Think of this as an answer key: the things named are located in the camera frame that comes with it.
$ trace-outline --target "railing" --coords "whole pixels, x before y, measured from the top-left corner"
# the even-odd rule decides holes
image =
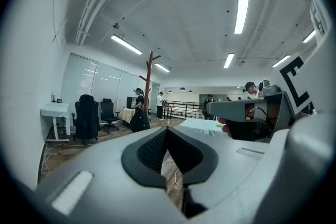
[[[166,101],[167,106],[163,107],[164,116],[174,116],[177,118],[195,118],[204,119],[202,112],[197,112],[197,110],[202,110],[204,108],[203,103],[196,102],[181,102],[181,101]]]

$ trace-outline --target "ceiling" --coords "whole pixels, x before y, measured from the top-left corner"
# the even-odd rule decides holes
[[[234,34],[237,0],[96,0],[87,11],[78,44],[94,46],[108,54],[145,66],[149,52],[161,55],[155,62],[169,77],[266,75],[286,54],[311,52],[313,38],[302,40],[313,29],[311,0],[249,0],[243,33]],[[72,18],[78,25],[86,0],[78,0]],[[113,34],[140,49],[136,55],[111,40]],[[228,69],[228,53],[235,53]]]

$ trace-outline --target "man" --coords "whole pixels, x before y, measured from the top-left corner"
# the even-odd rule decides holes
[[[158,120],[164,120],[162,118],[162,112],[163,112],[163,109],[162,109],[162,95],[163,95],[163,92],[160,92],[159,95],[156,97],[156,107],[157,107],[157,114],[158,114],[158,117],[157,119]]]
[[[212,97],[213,97],[213,95],[209,93],[208,98],[205,99],[205,101],[204,101],[204,109],[202,109],[202,113],[204,115],[205,120],[211,120],[211,121],[214,120],[214,117],[206,111],[206,105],[213,101]]]
[[[248,83],[245,84],[245,89],[246,91],[251,94],[255,95],[258,97],[259,89],[255,86],[254,82],[249,81]]]

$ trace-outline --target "white shirt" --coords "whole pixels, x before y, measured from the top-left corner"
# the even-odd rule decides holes
[[[162,96],[161,95],[158,95],[156,97],[156,105],[157,106],[162,106]]]

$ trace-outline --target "wooden floor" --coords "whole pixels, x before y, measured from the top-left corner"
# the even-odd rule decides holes
[[[172,118],[171,120],[158,120],[156,115],[151,115],[150,127],[160,127],[160,126],[179,126],[184,119]],[[77,139],[75,142],[72,137],[70,137],[69,142],[56,143],[56,142],[47,142],[44,161],[41,169],[41,180],[45,177],[51,175],[58,167],[66,163],[68,160],[74,158],[76,155],[83,152],[85,149],[91,145],[101,143],[107,140],[114,138],[122,137],[128,134],[132,134],[132,131],[126,125],[118,126],[119,131],[115,129],[110,129],[110,133],[107,133],[107,128],[102,128],[99,132],[98,141],[90,140],[88,145],[83,145],[82,141]],[[61,135],[62,128],[58,128],[58,136],[60,139],[69,138],[67,135]],[[71,129],[70,133],[74,134],[75,129]],[[54,138],[54,132],[52,131],[48,138]],[[177,166],[173,161],[173,158],[170,156],[169,152],[164,156],[161,175],[166,178],[167,181],[167,194],[177,206],[178,209],[182,207],[182,188],[175,183],[175,172],[177,171]],[[178,170],[176,173],[176,182],[182,185],[182,174]]]

